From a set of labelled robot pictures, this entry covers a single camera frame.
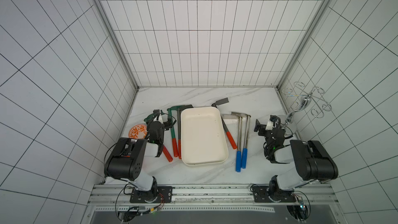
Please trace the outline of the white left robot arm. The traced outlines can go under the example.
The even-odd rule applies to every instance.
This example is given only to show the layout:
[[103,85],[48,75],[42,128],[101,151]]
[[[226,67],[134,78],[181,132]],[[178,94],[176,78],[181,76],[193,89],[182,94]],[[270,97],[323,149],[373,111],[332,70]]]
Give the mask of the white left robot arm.
[[173,161],[164,145],[164,133],[174,126],[176,119],[162,110],[154,110],[144,122],[147,133],[143,138],[120,138],[112,152],[105,155],[104,174],[133,186],[133,193],[140,199],[153,201],[160,193],[155,177],[144,172],[144,158],[164,154],[169,162]]

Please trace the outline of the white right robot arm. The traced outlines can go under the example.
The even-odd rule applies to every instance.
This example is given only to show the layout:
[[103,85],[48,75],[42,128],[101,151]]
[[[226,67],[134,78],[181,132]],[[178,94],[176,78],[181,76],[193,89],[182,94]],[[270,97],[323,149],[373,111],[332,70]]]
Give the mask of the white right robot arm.
[[254,131],[265,138],[265,158],[272,164],[293,164],[289,171],[275,175],[266,188],[273,202],[293,196],[295,188],[312,181],[331,181],[338,177],[337,165],[319,141],[294,140],[285,136],[281,119],[271,115],[267,124],[256,120]]

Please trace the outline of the cream plastic storage tray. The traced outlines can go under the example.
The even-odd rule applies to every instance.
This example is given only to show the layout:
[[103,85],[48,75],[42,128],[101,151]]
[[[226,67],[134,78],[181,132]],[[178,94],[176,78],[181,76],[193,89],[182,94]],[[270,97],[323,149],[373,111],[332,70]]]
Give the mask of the cream plastic storage tray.
[[221,115],[215,107],[181,113],[181,158],[189,167],[224,163],[229,156]]

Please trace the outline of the orange patterned white bowl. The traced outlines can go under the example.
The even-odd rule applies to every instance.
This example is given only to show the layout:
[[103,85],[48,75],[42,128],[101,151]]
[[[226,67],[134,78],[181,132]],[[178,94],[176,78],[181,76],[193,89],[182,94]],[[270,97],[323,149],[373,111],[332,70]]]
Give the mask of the orange patterned white bowl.
[[133,126],[128,133],[128,137],[134,140],[144,139],[146,135],[147,127],[145,124],[137,124]]

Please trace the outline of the chrome hoe blue handle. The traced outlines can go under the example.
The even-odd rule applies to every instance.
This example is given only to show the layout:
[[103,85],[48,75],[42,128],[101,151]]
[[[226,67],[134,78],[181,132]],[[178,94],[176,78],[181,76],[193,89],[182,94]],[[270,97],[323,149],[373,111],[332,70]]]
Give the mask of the chrome hoe blue handle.
[[238,116],[240,118],[245,118],[246,119],[246,127],[245,127],[245,135],[244,135],[244,145],[243,145],[243,150],[241,151],[241,141],[238,142],[238,151],[237,151],[237,156],[236,156],[236,167],[235,171],[240,172],[241,169],[246,168],[247,164],[247,157],[248,157],[248,139],[249,139],[249,129],[250,129],[250,121],[251,121],[251,116],[248,114],[244,113],[238,113],[238,112],[232,112],[232,115]]
[[[236,150],[236,159],[235,159],[235,172],[241,172],[241,135],[242,135],[242,124],[243,118],[238,115],[232,114],[222,114],[223,128],[224,132],[227,135],[228,141],[230,142],[232,148]],[[232,124],[236,127],[236,137],[231,133],[229,126],[232,127]]]

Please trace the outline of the chrome cup holder stand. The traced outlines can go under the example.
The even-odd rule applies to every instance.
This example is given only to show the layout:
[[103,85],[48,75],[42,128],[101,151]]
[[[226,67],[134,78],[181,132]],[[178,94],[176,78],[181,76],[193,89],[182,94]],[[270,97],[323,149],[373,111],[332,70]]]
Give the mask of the chrome cup holder stand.
[[313,86],[309,92],[305,91],[307,85],[302,82],[295,82],[293,88],[285,88],[283,94],[286,97],[292,97],[294,102],[289,106],[288,114],[281,116],[282,127],[287,131],[286,135],[293,135],[297,132],[294,115],[304,112],[310,107],[310,113],[315,119],[323,118],[325,112],[332,111],[332,105],[327,102],[323,95],[325,91],[321,87]]

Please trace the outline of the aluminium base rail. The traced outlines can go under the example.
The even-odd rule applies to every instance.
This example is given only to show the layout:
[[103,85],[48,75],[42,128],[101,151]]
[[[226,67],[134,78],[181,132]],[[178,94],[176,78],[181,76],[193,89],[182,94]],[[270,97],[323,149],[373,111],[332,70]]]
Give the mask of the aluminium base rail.
[[277,207],[298,205],[331,206],[337,197],[329,185],[306,185],[294,192],[296,202],[273,203],[255,202],[250,191],[251,185],[174,185],[169,203],[131,203],[130,187],[123,185],[96,185],[88,201],[88,206],[96,211],[139,210],[141,212],[158,206],[161,211],[253,211],[275,213]]

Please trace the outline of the grey speckled hoe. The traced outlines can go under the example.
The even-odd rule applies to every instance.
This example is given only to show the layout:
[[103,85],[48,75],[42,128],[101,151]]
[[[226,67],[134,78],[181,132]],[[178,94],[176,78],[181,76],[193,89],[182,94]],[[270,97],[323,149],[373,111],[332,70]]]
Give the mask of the grey speckled hoe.
[[178,153],[179,153],[179,159],[182,158],[181,156],[181,112],[183,110],[189,109],[189,108],[193,108],[192,105],[182,105],[179,106],[177,109],[177,123],[178,123]]
[[[227,104],[227,103],[229,103],[229,99],[228,98],[223,98],[223,99],[217,100],[211,106],[217,108],[219,105],[223,105],[223,104]],[[235,141],[234,141],[234,139],[233,139],[233,137],[232,137],[232,135],[231,135],[231,133],[230,133],[225,121],[224,121],[224,119],[222,118],[221,120],[222,120],[222,125],[223,125],[224,132],[227,135],[227,138],[228,138],[232,148],[233,149],[237,149],[237,145],[236,145],[236,143],[235,143]]]

